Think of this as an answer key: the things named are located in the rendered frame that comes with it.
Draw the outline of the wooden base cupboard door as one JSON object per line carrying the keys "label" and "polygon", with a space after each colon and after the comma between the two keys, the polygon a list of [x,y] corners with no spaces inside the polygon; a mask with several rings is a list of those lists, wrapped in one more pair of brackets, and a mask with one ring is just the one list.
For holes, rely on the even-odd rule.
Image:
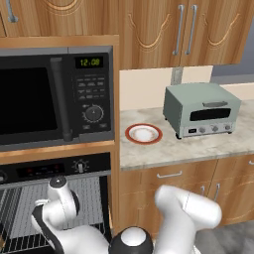
{"label": "wooden base cupboard door", "polygon": [[222,210],[220,226],[254,220],[254,175],[213,181],[207,194],[212,200],[217,183],[220,190],[216,202]]}
{"label": "wooden base cupboard door", "polygon": [[118,231],[138,226],[156,238],[163,221],[163,215],[155,205],[156,190],[154,187],[120,195]]}

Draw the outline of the black built-in oven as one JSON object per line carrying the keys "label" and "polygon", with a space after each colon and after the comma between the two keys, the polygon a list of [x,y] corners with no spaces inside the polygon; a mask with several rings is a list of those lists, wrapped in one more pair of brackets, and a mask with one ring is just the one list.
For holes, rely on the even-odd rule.
{"label": "black built-in oven", "polygon": [[[74,168],[74,163],[80,159],[88,161],[86,173],[80,174]],[[107,192],[107,177],[110,175],[108,152],[0,165],[0,221],[22,227],[32,224],[35,201],[47,197],[51,178],[64,176],[69,188],[78,195],[79,213],[62,228],[91,225],[110,239]]]}

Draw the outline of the white plate with red rim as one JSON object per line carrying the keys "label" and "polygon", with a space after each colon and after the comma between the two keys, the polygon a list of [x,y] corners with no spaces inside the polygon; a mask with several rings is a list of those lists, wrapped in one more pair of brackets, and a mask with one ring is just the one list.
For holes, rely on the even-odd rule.
{"label": "white plate with red rim", "polygon": [[135,144],[151,145],[162,139],[163,132],[152,124],[137,123],[126,128],[125,136]]}

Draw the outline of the wooden appliance housing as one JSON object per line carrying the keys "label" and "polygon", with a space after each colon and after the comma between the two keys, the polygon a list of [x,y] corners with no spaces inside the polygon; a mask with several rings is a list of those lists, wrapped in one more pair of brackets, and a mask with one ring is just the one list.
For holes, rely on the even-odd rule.
{"label": "wooden appliance housing", "polygon": [[0,49],[61,48],[61,47],[85,47],[85,46],[113,47],[114,140],[35,148],[19,151],[0,152],[0,165],[109,152],[111,159],[111,177],[108,178],[109,204],[114,233],[118,233],[120,231],[119,36],[105,35],[105,36],[0,38]]}

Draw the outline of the metal oven rack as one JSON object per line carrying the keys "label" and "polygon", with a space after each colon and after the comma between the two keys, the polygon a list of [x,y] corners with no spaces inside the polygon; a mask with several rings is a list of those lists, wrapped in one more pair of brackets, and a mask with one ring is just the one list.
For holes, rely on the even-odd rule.
{"label": "metal oven rack", "polygon": [[55,254],[45,237],[32,224],[0,221],[0,254]]}

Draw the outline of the wooden drawer front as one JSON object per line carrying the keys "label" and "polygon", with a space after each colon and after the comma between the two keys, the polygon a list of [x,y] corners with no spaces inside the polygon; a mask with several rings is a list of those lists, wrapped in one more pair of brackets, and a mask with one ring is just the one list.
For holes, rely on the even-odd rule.
{"label": "wooden drawer front", "polygon": [[[213,176],[216,164],[216,160],[209,160],[143,170],[124,171],[120,174],[120,187],[127,191],[139,191],[149,190],[163,184],[180,186],[209,182]],[[183,174],[179,177],[157,178],[157,173],[167,175],[178,173],[179,171],[183,171]]]}
{"label": "wooden drawer front", "polygon": [[215,181],[254,175],[254,154],[219,159],[213,175]]}

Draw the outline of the oven control knob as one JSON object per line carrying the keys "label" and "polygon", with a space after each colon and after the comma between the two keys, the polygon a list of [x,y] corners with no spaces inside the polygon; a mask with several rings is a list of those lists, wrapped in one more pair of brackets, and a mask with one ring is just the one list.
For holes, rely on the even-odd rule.
{"label": "oven control knob", "polygon": [[86,173],[88,171],[88,161],[80,159],[74,163],[74,168],[80,174]]}

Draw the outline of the wooden wall cupboard door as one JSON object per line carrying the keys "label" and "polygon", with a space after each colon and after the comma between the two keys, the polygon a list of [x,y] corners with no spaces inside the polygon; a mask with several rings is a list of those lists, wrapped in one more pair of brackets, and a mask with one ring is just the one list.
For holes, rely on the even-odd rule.
{"label": "wooden wall cupboard door", "polygon": [[119,0],[10,0],[17,23],[8,21],[0,0],[7,37],[118,35]]}
{"label": "wooden wall cupboard door", "polygon": [[[119,0],[122,69],[172,67],[180,64],[189,0]],[[185,5],[180,47],[176,48],[180,10]]]}
{"label": "wooden wall cupboard door", "polygon": [[[192,9],[197,5],[191,43]],[[239,64],[254,15],[254,0],[189,0],[181,66]]]}

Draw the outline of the grey wall socket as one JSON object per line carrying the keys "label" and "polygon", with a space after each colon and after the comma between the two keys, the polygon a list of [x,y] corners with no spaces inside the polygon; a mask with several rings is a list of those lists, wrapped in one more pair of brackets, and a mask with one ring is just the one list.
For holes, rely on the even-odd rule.
{"label": "grey wall socket", "polygon": [[172,69],[172,79],[171,79],[171,85],[178,85],[182,83],[182,77],[183,77],[183,68],[182,67],[174,67]]}

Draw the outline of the pale green toaster oven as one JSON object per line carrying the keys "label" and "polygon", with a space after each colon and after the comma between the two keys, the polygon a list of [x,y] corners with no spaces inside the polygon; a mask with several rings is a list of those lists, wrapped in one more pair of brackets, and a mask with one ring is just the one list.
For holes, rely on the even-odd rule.
{"label": "pale green toaster oven", "polygon": [[[226,101],[222,107],[203,102]],[[178,139],[235,130],[241,100],[217,83],[182,83],[166,87],[163,114]]]}

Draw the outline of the black microwave oven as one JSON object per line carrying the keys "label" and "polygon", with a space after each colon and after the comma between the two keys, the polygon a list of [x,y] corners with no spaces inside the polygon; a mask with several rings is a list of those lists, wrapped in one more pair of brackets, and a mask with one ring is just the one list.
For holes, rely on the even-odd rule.
{"label": "black microwave oven", "polygon": [[[62,58],[72,140],[66,142],[51,69]],[[111,46],[0,49],[0,151],[114,138]]]}

